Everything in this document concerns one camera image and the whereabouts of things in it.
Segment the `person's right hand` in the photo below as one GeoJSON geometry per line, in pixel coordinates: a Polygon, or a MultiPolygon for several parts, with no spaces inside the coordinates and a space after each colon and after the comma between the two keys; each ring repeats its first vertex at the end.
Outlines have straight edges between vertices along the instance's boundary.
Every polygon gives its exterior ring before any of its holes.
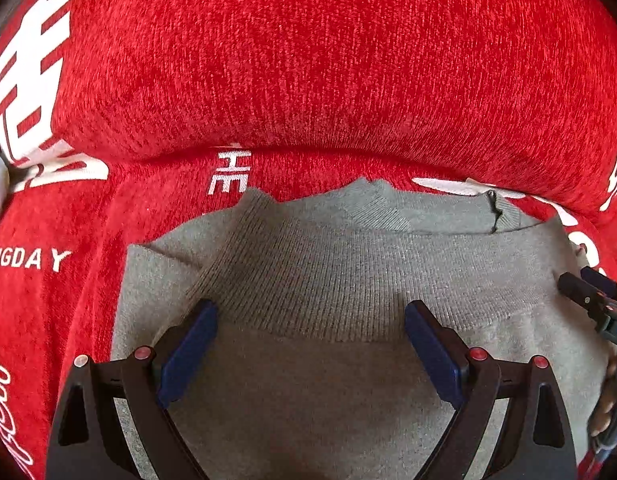
{"type": "Polygon", "coordinates": [[[605,380],[601,387],[601,395],[595,406],[595,410],[589,419],[587,429],[591,437],[598,436],[601,432],[607,430],[611,423],[611,411],[617,405],[617,392],[613,388],[612,381],[615,379],[617,372],[617,352],[611,349],[605,380]]]}

